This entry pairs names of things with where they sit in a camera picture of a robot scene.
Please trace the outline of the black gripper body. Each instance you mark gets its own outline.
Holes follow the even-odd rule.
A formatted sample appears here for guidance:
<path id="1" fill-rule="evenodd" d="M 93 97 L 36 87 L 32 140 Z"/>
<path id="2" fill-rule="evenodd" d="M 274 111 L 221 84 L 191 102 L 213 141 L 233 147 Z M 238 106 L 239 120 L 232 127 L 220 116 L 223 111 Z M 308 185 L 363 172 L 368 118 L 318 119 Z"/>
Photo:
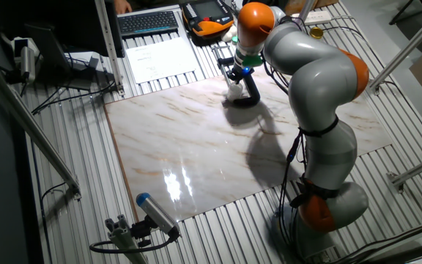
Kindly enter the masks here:
<path id="1" fill-rule="evenodd" d="M 250 76 L 254 72 L 252 67 L 245 67 L 237 64 L 233 64 L 233 68 L 229 71 L 229 79 L 233 82 L 240 82 L 246 76 Z"/>

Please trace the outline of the bare human hand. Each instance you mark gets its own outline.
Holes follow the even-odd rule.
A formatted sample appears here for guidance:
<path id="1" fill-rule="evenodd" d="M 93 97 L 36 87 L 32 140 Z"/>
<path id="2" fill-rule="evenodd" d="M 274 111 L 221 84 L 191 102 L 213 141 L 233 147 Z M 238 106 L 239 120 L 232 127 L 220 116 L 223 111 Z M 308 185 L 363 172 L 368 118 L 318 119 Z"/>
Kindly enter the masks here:
<path id="1" fill-rule="evenodd" d="M 127 0 L 114 0 L 114 6 L 117 15 L 122 15 L 133 11 L 130 3 Z"/>

